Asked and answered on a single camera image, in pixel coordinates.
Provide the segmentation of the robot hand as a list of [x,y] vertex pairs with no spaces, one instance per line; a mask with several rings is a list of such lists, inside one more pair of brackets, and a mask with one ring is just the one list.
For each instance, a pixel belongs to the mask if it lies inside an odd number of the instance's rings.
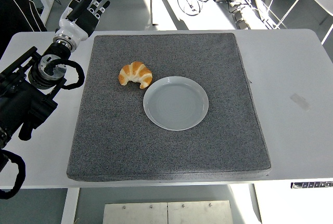
[[62,39],[78,46],[92,35],[109,5],[109,1],[103,0],[71,0],[60,17],[54,42]]

